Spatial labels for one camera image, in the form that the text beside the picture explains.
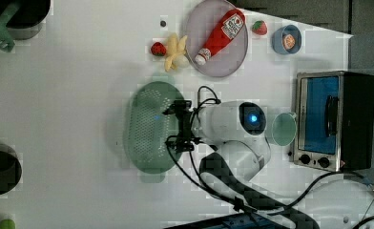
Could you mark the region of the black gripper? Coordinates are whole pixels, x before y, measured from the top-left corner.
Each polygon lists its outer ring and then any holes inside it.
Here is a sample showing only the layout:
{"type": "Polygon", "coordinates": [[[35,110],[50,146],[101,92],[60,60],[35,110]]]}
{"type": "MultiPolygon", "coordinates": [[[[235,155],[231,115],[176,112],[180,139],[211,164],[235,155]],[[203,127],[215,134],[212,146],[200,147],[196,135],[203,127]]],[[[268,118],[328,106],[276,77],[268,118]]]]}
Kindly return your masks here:
{"type": "Polygon", "coordinates": [[[177,115],[178,134],[169,136],[165,144],[177,153],[190,152],[200,143],[200,138],[192,132],[191,100],[175,100],[164,112],[164,115],[177,115]]]}

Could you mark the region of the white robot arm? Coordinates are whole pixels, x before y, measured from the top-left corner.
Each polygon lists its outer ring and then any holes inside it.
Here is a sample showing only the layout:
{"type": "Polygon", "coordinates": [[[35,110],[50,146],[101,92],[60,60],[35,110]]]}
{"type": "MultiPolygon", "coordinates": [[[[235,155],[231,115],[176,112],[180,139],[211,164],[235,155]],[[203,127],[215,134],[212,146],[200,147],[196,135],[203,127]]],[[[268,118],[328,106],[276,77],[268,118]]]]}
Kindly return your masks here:
{"type": "Polygon", "coordinates": [[[316,180],[289,203],[251,182],[270,161],[272,144],[288,146],[294,141],[294,114],[268,114],[246,101],[205,100],[193,110],[190,105],[189,100],[177,100],[164,112],[177,117],[179,129],[166,145],[178,153],[190,153],[200,143],[213,148],[194,167],[196,185],[209,195],[291,229],[374,229],[370,209],[362,214],[343,194],[329,196],[323,187],[314,190],[316,180]]]}

